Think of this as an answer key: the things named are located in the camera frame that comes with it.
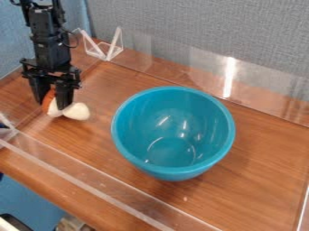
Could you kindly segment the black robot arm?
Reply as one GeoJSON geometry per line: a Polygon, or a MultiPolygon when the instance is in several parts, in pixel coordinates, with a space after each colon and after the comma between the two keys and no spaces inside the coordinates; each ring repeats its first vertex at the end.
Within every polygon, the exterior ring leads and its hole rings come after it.
{"type": "Polygon", "coordinates": [[[18,0],[10,4],[21,8],[25,25],[30,28],[33,58],[22,58],[21,77],[29,81],[30,91],[38,104],[52,89],[56,92],[56,107],[63,110],[71,105],[73,91],[80,88],[80,69],[71,65],[71,49],[68,36],[76,34],[63,26],[65,11],[60,0],[49,5],[40,5],[33,0],[18,0]]]}

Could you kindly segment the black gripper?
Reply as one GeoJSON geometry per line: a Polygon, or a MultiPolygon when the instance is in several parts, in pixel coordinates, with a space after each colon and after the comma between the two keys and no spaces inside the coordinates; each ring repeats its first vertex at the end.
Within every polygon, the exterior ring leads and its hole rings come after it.
{"type": "Polygon", "coordinates": [[[20,60],[21,76],[29,81],[33,98],[38,104],[56,86],[56,107],[63,110],[71,105],[73,89],[80,88],[80,70],[71,65],[71,50],[77,44],[69,44],[67,35],[30,36],[33,57],[20,60]]]}

